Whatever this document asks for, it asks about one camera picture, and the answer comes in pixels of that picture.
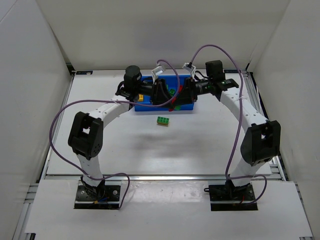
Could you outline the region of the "yellow lego brick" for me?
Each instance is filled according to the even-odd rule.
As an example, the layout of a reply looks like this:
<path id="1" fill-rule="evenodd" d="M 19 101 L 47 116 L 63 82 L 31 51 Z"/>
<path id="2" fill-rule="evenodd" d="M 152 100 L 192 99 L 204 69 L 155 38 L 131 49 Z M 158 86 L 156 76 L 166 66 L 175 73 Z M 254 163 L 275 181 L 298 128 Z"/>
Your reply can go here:
<path id="1" fill-rule="evenodd" d="M 142 94 L 140 94 L 138 96 L 138 102 L 143 102 L 144 101 L 144 96 Z"/>

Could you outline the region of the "red lego plate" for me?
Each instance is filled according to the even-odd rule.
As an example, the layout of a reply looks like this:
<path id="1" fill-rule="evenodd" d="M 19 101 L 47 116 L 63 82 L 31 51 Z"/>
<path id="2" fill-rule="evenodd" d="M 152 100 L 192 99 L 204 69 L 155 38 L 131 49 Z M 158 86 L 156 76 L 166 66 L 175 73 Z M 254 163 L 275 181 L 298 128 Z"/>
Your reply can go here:
<path id="1" fill-rule="evenodd" d="M 173 96 L 172 97 L 172 99 L 171 99 L 171 102 L 170 102 L 170 105 L 169 105 L 169 107 L 168 107 L 168 111 L 169 112 L 172 112 L 172 111 L 174 111 L 175 110 L 175 108 L 176 108 L 176 97 L 175 96 Z"/>

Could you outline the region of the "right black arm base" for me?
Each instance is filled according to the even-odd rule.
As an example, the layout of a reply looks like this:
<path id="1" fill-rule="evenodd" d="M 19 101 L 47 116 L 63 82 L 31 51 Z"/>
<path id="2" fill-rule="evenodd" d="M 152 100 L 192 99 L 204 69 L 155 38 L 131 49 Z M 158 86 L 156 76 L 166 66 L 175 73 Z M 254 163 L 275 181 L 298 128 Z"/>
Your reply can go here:
<path id="1" fill-rule="evenodd" d="M 212 212 L 257 211 L 257 203 L 251 183 L 235 187 L 231 181 L 225 184 L 211 184 L 203 191 L 209 194 Z"/>

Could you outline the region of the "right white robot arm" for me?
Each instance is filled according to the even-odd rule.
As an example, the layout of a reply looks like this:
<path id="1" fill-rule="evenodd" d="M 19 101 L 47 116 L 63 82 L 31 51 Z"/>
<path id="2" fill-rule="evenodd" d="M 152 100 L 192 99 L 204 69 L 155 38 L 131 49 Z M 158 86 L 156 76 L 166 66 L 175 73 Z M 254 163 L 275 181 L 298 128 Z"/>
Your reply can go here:
<path id="1" fill-rule="evenodd" d="M 188 77 L 179 88 L 174 105 L 196 102 L 199 95 L 211 94 L 227 107 L 245 132 L 240 146 L 241 159 L 232 173 L 226 173 L 225 189 L 230 197 L 244 192 L 266 162 L 280 153 L 281 125 L 268 120 L 242 96 L 243 85 L 226 79 L 221 60 L 205 64 L 206 77 Z"/>

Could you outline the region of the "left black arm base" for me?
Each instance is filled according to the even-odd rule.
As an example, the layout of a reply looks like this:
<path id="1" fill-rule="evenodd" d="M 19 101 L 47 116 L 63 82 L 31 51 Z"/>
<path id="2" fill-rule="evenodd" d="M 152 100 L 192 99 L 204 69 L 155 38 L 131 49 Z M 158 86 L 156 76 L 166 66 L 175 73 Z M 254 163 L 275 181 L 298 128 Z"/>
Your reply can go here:
<path id="1" fill-rule="evenodd" d="M 79 182 L 73 208 L 78 210 L 118 210 L 120 193 L 121 186 L 115 184 L 105 184 L 98 194 L 89 193 L 89 190 Z"/>

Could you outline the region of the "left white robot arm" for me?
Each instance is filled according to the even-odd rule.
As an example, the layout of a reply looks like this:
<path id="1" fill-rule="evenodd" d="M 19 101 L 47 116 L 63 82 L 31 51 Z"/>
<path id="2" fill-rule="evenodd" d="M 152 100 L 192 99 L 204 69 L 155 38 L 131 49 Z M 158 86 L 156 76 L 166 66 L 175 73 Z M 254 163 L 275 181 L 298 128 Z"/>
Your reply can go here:
<path id="1" fill-rule="evenodd" d="M 104 128 L 121 114 L 128 112 L 132 103 L 138 102 L 139 95 L 152 93 L 153 84 L 142 81 L 140 68 L 130 65 L 125 69 L 123 81 L 111 103 L 105 103 L 89 113 L 78 112 L 73 120 L 68 137 L 72 148 L 85 171 L 81 177 L 85 192 L 94 200 L 102 199 L 105 194 L 105 180 L 100 169 L 98 154 L 103 147 Z"/>

